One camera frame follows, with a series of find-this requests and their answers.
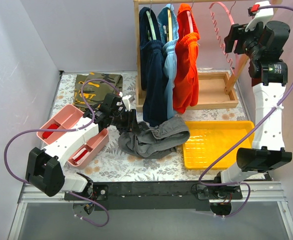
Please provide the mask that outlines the pink plastic hanger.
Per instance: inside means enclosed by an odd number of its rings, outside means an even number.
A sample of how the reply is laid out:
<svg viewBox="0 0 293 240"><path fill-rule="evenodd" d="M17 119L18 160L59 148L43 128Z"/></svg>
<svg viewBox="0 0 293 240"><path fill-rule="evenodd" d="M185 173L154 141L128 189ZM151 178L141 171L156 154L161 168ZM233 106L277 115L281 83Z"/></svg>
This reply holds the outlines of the pink plastic hanger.
<svg viewBox="0 0 293 240"><path fill-rule="evenodd" d="M215 13L217 7L221 8L225 13L225 18L222 20L222 23L219 23L219 15L216 15ZM227 34L227 30L229 30L231 25L235 23L231 11L221 1L215 1L210 4L209 13L213 24L214 34L223 57L229 65L231 73L238 74L240 72L240 56L235 53L227 53L226 44L224 42L224 34Z"/></svg>

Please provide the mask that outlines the grey shorts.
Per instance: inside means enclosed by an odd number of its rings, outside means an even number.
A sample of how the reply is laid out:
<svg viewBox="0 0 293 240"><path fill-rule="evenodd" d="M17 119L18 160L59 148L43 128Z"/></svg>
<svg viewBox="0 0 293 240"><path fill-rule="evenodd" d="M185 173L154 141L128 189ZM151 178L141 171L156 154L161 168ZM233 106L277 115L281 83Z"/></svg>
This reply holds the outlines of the grey shorts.
<svg viewBox="0 0 293 240"><path fill-rule="evenodd" d="M181 117L174 116L156 127L146 122L138 124L140 133L123 132L118 138L119 148L131 156L142 159L162 159L176 152L191 136Z"/></svg>

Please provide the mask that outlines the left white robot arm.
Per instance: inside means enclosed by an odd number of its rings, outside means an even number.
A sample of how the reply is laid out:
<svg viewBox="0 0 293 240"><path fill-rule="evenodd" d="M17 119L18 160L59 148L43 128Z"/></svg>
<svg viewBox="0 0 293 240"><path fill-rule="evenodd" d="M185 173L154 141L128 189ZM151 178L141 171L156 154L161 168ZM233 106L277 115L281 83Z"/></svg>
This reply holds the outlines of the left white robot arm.
<svg viewBox="0 0 293 240"><path fill-rule="evenodd" d="M108 93L101 103L85 112L71 105L63 107L37 133L46 146L30 151L26 181L49 197L60 191L71 191L82 200L91 198L93 181L80 172L64 173L63 167L67 163L84 167L91 161L102 149L109 126L115 126L120 134L139 133L136 110L131 105L133 98Z"/></svg>

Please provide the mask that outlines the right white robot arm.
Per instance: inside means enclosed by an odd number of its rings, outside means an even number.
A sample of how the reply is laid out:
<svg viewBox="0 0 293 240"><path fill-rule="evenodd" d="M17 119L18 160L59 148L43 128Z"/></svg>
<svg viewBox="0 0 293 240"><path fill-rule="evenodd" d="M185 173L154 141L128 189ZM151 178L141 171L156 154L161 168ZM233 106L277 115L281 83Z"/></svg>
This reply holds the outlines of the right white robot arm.
<svg viewBox="0 0 293 240"><path fill-rule="evenodd" d="M277 169L292 160L282 137L282 110L279 102L288 82L288 66L280 59L290 35L288 24L272 20L233 24L224 39L225 51L249 57L248 73L255 99L254 138L250 148L240 147L236 162L217 174L213 183L195 184L191 191L200 200L209 197L230 199L240 192L240 182Z"/></svg>

